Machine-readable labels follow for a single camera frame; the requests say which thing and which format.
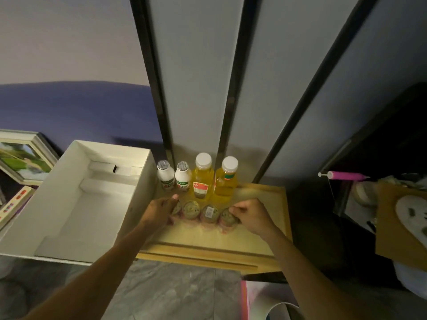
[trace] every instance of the white bottle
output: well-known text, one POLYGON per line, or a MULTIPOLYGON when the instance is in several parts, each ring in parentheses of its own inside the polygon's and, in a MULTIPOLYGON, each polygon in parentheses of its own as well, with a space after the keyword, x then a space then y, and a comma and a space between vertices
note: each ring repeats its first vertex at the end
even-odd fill
POLYGON ((157 177, 163 190, 170 191, 173 189, 175 185, 175 171, 167 160, 161 160, 157 163, 157 177))
POLYGON ((191 183, 191 171, 188 168, 188 164, 185 161, 179 162, 176 166, 175 172, 176 185, 178 188, 186 192, 189 190, 191 183))

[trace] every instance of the left hand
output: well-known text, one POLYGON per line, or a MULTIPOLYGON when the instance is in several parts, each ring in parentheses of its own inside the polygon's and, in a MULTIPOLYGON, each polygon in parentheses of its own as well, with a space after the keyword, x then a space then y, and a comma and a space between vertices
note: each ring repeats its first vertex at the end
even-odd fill
POLYGON ((142 215, 140 226, 148 227, 151 232, 159 230, 166 225, 177 203, 178 194, 174 194, 169 199, 152 200, 142 215))

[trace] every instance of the yellow juice bottle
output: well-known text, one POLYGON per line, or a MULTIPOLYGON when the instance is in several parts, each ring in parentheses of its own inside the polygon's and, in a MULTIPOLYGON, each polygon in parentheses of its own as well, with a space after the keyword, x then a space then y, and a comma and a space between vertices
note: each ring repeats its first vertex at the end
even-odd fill
POLYGON ((238 166, 239 162, 235 157, 227 156, 222 161, 221 168, 216 170, 215 184, 213 186, 215 201, 224 203, 232 198, 234 189, 238 186, 236 178, 238 166))
POLYGON ((195 169, 191 180, 195 198, 207 201, 212 194, 213 181, 212 158, 208 153, 200 153, 195 158, 195 169))

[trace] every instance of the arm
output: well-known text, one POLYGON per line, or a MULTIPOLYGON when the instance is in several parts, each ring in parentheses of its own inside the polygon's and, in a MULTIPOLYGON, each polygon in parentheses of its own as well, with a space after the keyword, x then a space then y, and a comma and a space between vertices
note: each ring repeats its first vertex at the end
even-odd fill
POLYGON ((153 200, 140 223, 74 281, 32 310, 24 320, 101 319, 144 242, 164 226, 177 203, 153 200))
POLYGON ((275 226, 258 199, 234 204, 229 211, 269 245, 308 320, 365 319, 356 301, 316 269, 275 226))

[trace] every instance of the white bottle cap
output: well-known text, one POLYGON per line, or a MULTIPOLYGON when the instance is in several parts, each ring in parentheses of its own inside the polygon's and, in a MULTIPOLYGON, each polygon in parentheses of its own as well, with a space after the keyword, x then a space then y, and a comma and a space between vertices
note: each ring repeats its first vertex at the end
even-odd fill
POLYGON ((222 169, 228 173, 234 173, 238 170, 239 161, 233 156, 227 156, 222 161, 222 169))
POLYGON ((167 160, 161 160, 157 163, 157 169, 164 170, 168 169, 169 162, 167 160))
POLYGON ((212 157, 208 153, 200 153, 195 158, 195 165, 200 169, 207 169, 212 166, 212 157))
POLYGON ((186 161, 179 162, 178 165, 176 166, 176 169, 181 172, 185 172, 186 170, 188 170, 187 162, 186 161))

